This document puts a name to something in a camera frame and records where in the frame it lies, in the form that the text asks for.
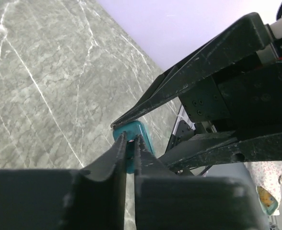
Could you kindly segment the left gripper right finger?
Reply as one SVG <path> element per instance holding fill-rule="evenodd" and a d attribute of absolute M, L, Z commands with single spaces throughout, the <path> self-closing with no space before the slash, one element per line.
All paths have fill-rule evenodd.
<path fill-rule="evenodd" d="M 135 222 L 139 230 L 267 230 L 252 189 L 237 178 L 179 176 L 135 140 Z"/>

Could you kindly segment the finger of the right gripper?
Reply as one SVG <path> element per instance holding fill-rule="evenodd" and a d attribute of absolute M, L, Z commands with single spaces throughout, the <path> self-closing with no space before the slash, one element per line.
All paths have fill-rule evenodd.
<path fill-rule="evenodd" d="M 198 134 L 168 150 L 159 159 L 173 172 L 236 162 L 282 161 L 282 132 Z"/>
<path fill-rule="evenodd" d="M 199 81 L 264 49 L 270 35 L 260 15 L 249 13 L 158 75 L 137 103 L 111 126 L 121 127 L 189 91 Z"/>

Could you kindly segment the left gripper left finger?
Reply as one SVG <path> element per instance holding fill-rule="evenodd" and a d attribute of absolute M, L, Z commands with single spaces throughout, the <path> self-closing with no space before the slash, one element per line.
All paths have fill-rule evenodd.
<path fill-rule="evenodd" d="M 127 135 L 83 169 L 0 169 L 0 230 L 124 228 Z"/>

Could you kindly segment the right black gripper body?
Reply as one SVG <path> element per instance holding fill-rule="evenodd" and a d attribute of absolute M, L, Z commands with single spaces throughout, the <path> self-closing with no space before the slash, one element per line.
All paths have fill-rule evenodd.
<path fill-rule="evenodd" d="M 212 122 L 217 131 L 282 124 L 282 39 L 273 47 L 277 60 L 261 64 L 253 54 L 180 96 L 191 122 Z"/>

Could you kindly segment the teal plug adapter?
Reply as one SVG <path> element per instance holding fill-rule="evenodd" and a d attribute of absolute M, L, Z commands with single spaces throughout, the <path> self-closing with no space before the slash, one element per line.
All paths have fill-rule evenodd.
<path fill-rule="evenodd" d="M 134 173 L 134 148 L 135 148 L 135 140 L 138 135 L 143 137 L 146 148 L 148 151 L 155 155 L 154 148 L 152 145 L 152 140 L 148 134 L 146 126 L 139 120 L 130 122 L 122 127 L 116 128 L 113 130 L 113 138 L 114 141 L 123 133 L 127 134 L 127 146 L 126 146 L 126 154 L 127 154 L 127 163 L 126 163 L 126 172 L 128 174 Z"/>

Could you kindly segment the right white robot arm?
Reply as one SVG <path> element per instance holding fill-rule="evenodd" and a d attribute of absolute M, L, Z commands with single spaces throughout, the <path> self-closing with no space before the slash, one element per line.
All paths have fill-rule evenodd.
<path fill-rule="evenodd" d="M 114 137 L 127 134 L 129 173 L 138 140 L 153 153 L 138 119 L 174 98 L 179 117 L 160 157 L 170 170 L 282 162 L 282 3 L 273 24 L 242 16 L 159 75 L 112 123 Z"/>

